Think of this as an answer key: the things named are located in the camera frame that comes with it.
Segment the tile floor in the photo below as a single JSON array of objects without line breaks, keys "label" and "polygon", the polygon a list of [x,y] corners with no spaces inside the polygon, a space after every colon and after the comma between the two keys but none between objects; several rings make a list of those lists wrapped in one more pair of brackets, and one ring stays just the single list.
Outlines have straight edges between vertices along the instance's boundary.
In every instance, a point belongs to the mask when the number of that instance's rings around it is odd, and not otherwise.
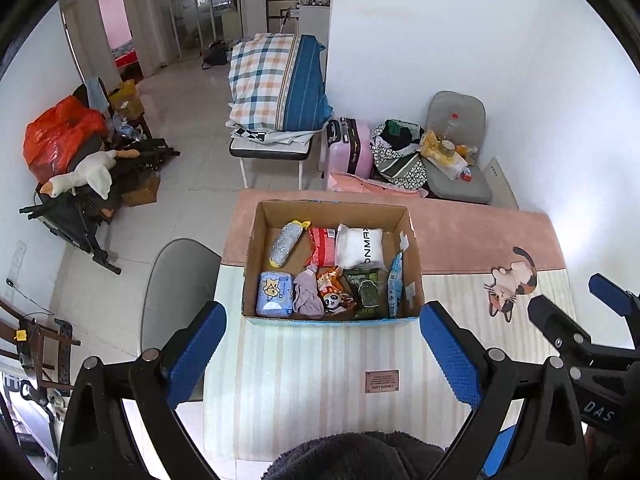
[{"label": "tile floor", "polygon": [[[199,60],[167,67],[138,85],[146,121],[155,137],[164,137],[181,155],[161,173],[158,202],[123,208],[109,227],[98,232],[120,276],[94,264],[91,256],[69,247],[56,281],[51,308],[74,325],[82,346],[72,351],[72,374],[97,355],[106,363],[138,355],[139,323],[151,264],[175,238],[194,238],[222,254],[232,221],[236,192],[243,187],[238,160],[229,155],[230,91],[227,67],[203,71]],[[322,189],[317,171],[319,143],[305,163],[303,184]],[[295,162],[252,160],[246,164],[251,186],[297,189]],[[143,430],[135,405],[127,407],[134,432],[153,475],[166,478]],[[202,450],[202,403],[178,407],[178,414]],[[220,460],[212,463],[221,478],[253,480],[268,463]]]}]

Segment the blue wet wipes package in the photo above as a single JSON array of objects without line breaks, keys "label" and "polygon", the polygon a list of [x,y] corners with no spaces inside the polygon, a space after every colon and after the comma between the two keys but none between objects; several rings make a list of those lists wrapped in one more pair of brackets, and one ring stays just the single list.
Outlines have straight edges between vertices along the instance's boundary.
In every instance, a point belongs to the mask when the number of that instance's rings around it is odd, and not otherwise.
[{"label": "blue wet wipes package", "polygon": [[286,272],[267,270],[260,275],[258,316],[289,317],[293,313],[293,278]]},{"label": "blue wet wipes package", "polygon": [[389,302],[389,316],[398,317],[400,298],[402,298],[402,253],[396,254],[391,268],[389,278],[386,281],[386,290]]}]

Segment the green snack bag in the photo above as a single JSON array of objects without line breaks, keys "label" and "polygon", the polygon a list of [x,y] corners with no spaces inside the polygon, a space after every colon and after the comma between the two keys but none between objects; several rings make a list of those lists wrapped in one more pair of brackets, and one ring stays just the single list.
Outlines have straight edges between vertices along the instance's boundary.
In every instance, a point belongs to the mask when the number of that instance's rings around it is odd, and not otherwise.
[{"label": "green snack bag", "polygon": [[351,269],[344,271],[344,277],[356,297],[358,307],[356,319],[373,319],[380,316],[378,301],[378,270]]}]

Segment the pink wall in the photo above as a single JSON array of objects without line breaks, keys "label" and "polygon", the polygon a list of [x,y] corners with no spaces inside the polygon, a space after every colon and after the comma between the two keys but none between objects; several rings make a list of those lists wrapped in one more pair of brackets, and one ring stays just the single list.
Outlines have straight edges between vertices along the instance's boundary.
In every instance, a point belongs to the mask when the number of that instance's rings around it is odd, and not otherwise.
[{"label": "pink wall", "polygon": [[111,48],[119,47],[131,39],[124,0],[98,0],[104,30]]}]

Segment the white stuffed toy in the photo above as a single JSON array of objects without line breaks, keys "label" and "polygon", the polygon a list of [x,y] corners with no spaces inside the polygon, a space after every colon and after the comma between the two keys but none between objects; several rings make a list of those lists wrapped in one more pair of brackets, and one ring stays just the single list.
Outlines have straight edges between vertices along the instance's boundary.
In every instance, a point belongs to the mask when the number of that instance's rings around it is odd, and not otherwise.
[{"label": "white stuffed toy", "polygon": [[98,195],[107,200],[111,189],[111,173],[109,173],[109,170],[116,165],[116,158],[136,158],[137,156],[140,156],[138,150],[111,150],[109,152],[91,153],[71,173],[51,177],[42,186],[40,192],[55,198],[72,187],[88,184]]}]

